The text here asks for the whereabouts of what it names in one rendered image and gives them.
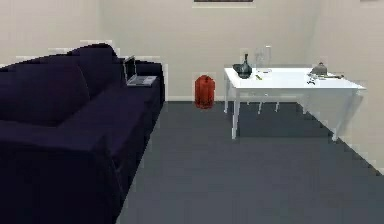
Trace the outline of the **red bin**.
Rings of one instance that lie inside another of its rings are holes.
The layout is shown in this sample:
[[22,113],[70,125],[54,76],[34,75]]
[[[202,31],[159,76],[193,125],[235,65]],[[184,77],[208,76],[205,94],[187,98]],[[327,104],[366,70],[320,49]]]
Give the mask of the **red bin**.
[[214,103],[215,81],[208,75],[201,75],[195,81],[195,105],[209,109]]

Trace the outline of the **grey laptop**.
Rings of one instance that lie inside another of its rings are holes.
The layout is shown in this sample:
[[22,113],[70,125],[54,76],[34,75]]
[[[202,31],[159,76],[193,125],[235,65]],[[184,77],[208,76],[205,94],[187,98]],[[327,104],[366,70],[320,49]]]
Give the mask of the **grey laptop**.
[[137,73],[136,60],[134,56],[124,59],[124,78],[128,87],[150,87],[156,80],[156,76],[140,76]]

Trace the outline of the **dark bottle vase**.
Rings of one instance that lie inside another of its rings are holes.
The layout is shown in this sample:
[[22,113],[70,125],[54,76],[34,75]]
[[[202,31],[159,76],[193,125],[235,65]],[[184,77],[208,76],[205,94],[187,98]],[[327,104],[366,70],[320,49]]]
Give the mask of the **dark bottle vase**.
[[252,67],[248,64],[248,54],[244,55],[244,62],[240,66],[238,75],[242,79],[247,79],[252,74]]

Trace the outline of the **white chair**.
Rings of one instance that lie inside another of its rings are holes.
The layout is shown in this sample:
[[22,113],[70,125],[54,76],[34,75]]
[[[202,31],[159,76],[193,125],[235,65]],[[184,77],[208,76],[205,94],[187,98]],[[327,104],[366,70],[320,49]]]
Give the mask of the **white chair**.
[[246,104],[249,105],[250,103],[258,103],[258,109],[257,109],[257,114],[260,115],[262,111],[262,106],[265,103],[274,103],[275,104],[275,112],[279,111],[280,108],[280,102],[281,100],[277,96],[272,96],[268,94],[264,95],[248,95],[248,98],[246,99]]

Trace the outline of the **clear glass vase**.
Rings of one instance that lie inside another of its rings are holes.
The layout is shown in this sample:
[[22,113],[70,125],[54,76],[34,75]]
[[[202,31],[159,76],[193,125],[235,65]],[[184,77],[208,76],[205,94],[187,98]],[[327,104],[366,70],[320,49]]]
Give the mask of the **clear glass vase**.
[[271,71],[271,52],[272,47],[266,45],[262,48],[257,48],[255,53],[255,67],[259,72],[269,73]]

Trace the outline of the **white table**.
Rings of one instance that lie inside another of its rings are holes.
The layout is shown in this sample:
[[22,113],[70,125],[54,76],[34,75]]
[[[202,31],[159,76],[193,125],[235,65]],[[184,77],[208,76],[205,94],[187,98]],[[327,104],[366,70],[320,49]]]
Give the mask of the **white table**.
[[[238,122],[240,106],[246,102],[248,95],[272,95],[277,96],[281,102],[295,102],[302,107],[302,114],[313,113],[312,104],[317,104],[316,97],[325,97],[332,94],[336,97],[338,106],[335,115],[335,125],[331,129],[332,140],[336,141],[350,122],[349,115],[356,111],[353,102],[359,97],[360,91],[366,88],[352,81],[343,79],[320,80],[316,75],[309,73],[310,68],[272,68],[269,73],[259,72],[252,69],[252,74],[247,79],[238,76],[233,68],[224,69],[224,112],[228,112],[229,101],[233,102],[231,137],[238,136]],[[307,84],[314,80],[315,85]]]

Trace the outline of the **dark navy sofa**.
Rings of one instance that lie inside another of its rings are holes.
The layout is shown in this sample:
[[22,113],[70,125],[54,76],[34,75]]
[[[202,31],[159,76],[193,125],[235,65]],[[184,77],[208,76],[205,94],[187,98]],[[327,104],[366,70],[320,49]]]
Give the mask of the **dark navy sofa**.
[[0,224],[115,224],[165,100],[92,44],[0,67]]

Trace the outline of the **grey dome-shaped object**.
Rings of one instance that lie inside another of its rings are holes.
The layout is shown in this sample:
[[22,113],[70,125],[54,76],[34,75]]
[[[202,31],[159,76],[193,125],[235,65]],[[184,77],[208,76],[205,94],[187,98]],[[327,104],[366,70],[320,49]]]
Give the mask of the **grey dome-shaped object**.
[[314,75],[326,75],[327,73],[328,73],[327,67],[324,65],[323,62],[320,62],[311,70],[311,74],[314,74]]

